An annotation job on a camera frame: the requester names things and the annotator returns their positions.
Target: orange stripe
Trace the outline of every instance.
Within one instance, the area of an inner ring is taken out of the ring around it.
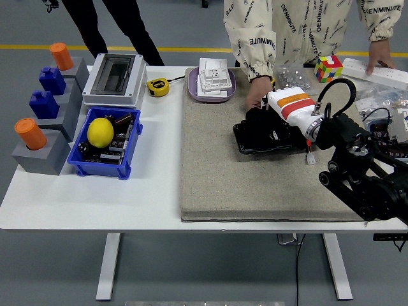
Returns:
[[[303,94],[295,94],[294,96],[286,97],[283,99],[278,100],[279,107],[283,107],[289,103],[296,102],[299,100],[307,99],[309,96],[306,93]]]
[[[282,110],[282,116],[286,120],[288,116],[291,114],[291,112],[298,110],[299,108],[309,106],[309,105],[315,105],[315,102],[310,98],[290,104]]]

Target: blue plastic bin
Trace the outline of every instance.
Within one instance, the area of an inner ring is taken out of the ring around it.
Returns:
[[[127,113],[132,113],[135,116],[135,123],[130,134],[127,149],[124,154],[121,164],[105,164],[105,163],[89,163],[82,161],[82,153],[78,150],[78,145],[81,142],[87,141],[88,127],[96,118],[104,118],[107,115],[113,116],[115,119],[122,117]],[[76,174],[84,177],[86,175],[102,175],[106,177],[118,177],[121,180],[126,180],[130,176],[131,161],[133,152],[135,151],[136,142],[139,135],[142,133],[143,125],[139,122],[140,111],[134,108],[109,108],[109,107],[92,107],[89,109],[85,119],[85,123],[75,141],[74,147],[69,153],[67,162],[76,168]]]

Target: yellow floor line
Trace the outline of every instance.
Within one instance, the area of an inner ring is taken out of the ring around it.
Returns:
[[[0,45],[0,50],[48,50],[49,45]],[[67,46],[68,50],[86,51],[86,46]],[[160,52],[232,53],[230,48],[158,47]],[[109,51],[135,51],[133,47],[110,46]],[[341,56],[368,56],[368,52],[340,51]],[[392,57],[408,57],[407,52],[392,52]]]

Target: person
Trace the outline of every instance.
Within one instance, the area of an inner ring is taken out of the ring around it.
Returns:
[[[395,68],[389,38],[404,0],[357,0],[360,20],[368,30],[370,75],[377,62]],[[334,55],[346,31],[351,0],[224,0],[224,25],[232,51],[251,83],[245,107],[260,106],[272,90],[274,64],[316,63]]]
[[[91,54],[96,58],[99,53],[108,53],[106,43],[98,30],[98,15],[92,0],[62,0],[62,3]],[[159,51],[146,31],[136,0],[103,0],[103,3],[146,63],[151,66],[164,66]]]

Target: purple tray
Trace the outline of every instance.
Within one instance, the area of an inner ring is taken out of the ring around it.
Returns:
[[[227,89],[227,96],[223,98],[218,97],[199,97],[197,96],[197,78],[198,78],[198,67],[194,68],[189,73],[189,92],[190,95],[197,101],[204,103],[222,103],[231,99],[235,92],[235,75],[231,70],[228,70],[229,77],[231,78],[232,88]]]

